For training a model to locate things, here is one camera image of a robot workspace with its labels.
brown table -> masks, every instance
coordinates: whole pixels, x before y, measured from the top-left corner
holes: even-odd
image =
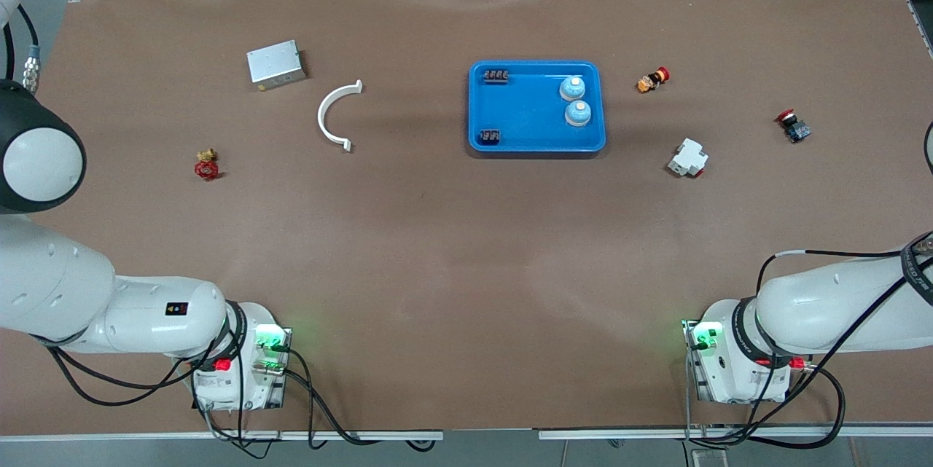
[[[254,91],[246,52],[287,39],[311,78]],[[602,154],[471,155],[466,74],[483,58],[596,63]],[[636,94],[659,65],[673,79]],[[79,131],[89,171],[35,219],[121,274],[211,279],[269,307],[348,428],[674,426],[681,318],[749,295],[774,251],[930,228],[931,74],[905,0],[82,0],[39,98]],[[363,95],[329,113],[344,154],[316,109],[357,78]],[[803,144],[772,122],[790,106],[813,128]],[[710,155],[698,179],[664,168],[685,136]],[[192,172],[207,147],[218,181]],[[29,337],[0,340],[2,434],[203,430],[181,387],[93,407]],[[85,358],[130,380],[167,368]],[[831,370],[850,421],[933,420],[930,350]],[[782,421],[827,421],[832,404],[814,388]],[[695,421],[746,414],[698,405]],[[301,430],[303,394],[250,418]]]

